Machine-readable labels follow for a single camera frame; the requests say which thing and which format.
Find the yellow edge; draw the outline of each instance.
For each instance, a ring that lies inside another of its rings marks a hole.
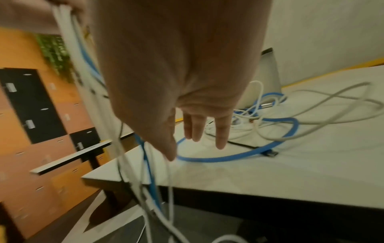
[[[373,60],[373,61],[369,61],[369,62],[365,62],[365,63],[359,64],[359,65],[355,65],[355,66],[352,66],[352,67],[340,69],[340,70],[337,70],[337,71],[334,71],[334,72],[330,72],[330,73],[326,73],[326,74],[323,74],[323,75],[320,75],[320,76],[317,76],[317,77],[304,79],[304,80],[301,80],[301,81],[293,83],[293,84],[285,85],[285,86],[283,86],[283,88],[294,86],[296,84],[301,84],[301,83],[304,83],[304,82],[307,82],[307,81],[310,81],[310,80],[313,80],[313,79],[316,79],[316,78],[324,77],[324,76],[327,76],[327,75],[330,75],[330,74],[334,74],[334,73],[340,72],[340,71],[357,69],[357,68],[368,68],[368,67],[377,66],[377,65],[380,65],[380,64],[384,64],[384,58],[379,58],[379,59],[376,59],[376,60]]]

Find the wall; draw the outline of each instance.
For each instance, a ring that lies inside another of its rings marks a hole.
[[[9,99],[10,94],[16,93],[0,86],[0,201],[28,238],[95,192],[82,187],[79,171],[86,173],[90,167],[80,160],[43,176],[29,173],[31,169],[76,152],[71,135],[94,129],[94,125],[75,84],[62,80],[45,63],[32,35],[0,28],[0,68],[37,70],[41,80],[38,83],[47,91],[46,100],[53,104],[52,109],[59,117],[57,121],[65,130],[61,137],[31,142]]]
[[[283,85],[384,56],[384,1],[274,0],[264,49]]]

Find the concrete wall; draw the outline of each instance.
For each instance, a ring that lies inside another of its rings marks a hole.
[[[283,85],[384,57],[384,1],[274,0],[264,49]]]

